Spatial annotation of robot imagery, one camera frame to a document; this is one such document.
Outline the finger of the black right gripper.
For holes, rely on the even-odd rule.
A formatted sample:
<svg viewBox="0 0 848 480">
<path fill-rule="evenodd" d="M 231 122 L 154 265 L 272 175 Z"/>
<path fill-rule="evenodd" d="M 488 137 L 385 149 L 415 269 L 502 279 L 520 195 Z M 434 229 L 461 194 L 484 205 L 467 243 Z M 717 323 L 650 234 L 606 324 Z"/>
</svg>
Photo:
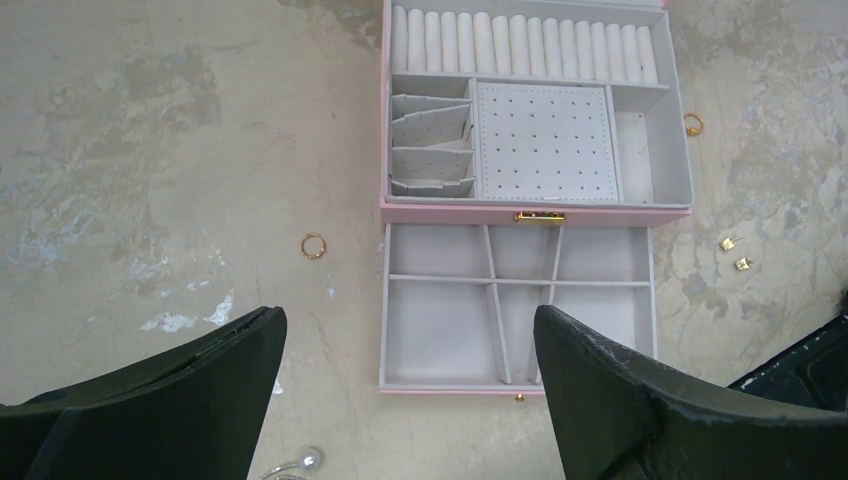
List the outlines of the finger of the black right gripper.
<svg viewBox="0 0 848 480">
<path fill-rule="evenodd" d="M 837 315 L 728 387 L 783 403 L 845 412 L 847 314 Z"/>
</svg>

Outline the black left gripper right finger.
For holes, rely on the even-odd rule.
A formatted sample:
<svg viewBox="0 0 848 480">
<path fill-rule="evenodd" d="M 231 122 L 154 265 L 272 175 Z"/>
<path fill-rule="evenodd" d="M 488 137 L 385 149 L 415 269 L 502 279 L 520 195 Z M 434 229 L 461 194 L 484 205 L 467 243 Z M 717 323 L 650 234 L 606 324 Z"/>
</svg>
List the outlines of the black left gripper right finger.
<svg viewBox="0 0 848 480">
<path fill-rule="evenodd" d="M 703 381 L 551 305 L 535 349 L 569 479 L 843 479 L 847 417 Z"/>
</svg>

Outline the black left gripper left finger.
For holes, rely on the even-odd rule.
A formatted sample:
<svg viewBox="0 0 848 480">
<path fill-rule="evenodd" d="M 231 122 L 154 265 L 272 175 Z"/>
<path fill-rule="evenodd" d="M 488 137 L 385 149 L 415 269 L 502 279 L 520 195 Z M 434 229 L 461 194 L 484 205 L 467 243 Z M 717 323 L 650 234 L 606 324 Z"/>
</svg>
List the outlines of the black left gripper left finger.
<svg viewBox="0 0 848 480">
<path fill-rule="evenodd" d="M 244 479 L 287 318 L 260 307 L 191 342 L 1 409 L 5 479 Z"/>
</svg>

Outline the pink jewelry box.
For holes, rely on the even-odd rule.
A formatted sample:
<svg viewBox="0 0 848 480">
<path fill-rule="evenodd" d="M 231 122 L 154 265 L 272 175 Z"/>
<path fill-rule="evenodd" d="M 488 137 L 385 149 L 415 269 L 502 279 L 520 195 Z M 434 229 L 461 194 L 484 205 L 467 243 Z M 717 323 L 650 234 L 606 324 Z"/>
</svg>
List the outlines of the pink jewelry box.
<svg viewBox="0 0 848 480">
<path fill-rule="evenodd" d="M 386 1 L 382 221 L 657 227 L 694 186 L 664 1 Z"/>
</svg>

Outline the silver pearl bangle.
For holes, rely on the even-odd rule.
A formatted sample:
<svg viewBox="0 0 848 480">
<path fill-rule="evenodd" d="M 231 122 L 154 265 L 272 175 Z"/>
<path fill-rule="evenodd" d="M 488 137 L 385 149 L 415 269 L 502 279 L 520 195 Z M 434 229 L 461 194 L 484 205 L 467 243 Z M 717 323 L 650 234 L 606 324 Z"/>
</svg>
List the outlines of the silver pearl bangle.
<svg viewBox="0 0 848 480">
<path fill-rule="evenodd" d="M 312 472 L 321 467 L 323 453 L 316 447 L 306 447 L 294 460 L 279 464 L 260 476 L 261 480 L 305 480 L 305 477 L 296 475 L 294 470 Z"/>
</svg>

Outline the gold stud earring upper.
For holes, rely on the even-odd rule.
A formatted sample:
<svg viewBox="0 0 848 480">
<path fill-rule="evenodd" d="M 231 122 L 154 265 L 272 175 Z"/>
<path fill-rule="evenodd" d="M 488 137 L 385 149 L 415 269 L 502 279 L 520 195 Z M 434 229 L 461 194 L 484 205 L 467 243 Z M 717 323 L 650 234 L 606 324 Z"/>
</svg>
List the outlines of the gold stud earring upper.
<svg viewBox="0 0 848 480">
<path fill-rule="evenodd" d="M 740 241 L 743 240 L 743 237 L 726 237 L 719 241 L 719 247 L 724 251 L 728 252 L 734 249 Z"/>
</svg>

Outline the pink box pull-out drawer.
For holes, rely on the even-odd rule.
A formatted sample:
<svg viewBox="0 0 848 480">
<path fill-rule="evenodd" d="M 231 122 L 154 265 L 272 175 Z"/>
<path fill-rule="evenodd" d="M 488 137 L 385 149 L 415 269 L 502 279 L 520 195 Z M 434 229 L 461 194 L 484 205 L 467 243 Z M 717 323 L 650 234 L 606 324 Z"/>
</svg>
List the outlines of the pink box pull-out drawer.
<svg viewBox="0 0 848 480">
<path fill-rule="evenodd" d="M 658 354 L 647 228 L 389 224 L 383 252 L 384 393 L 542 393 L 541 305 Z"/>
</svg>

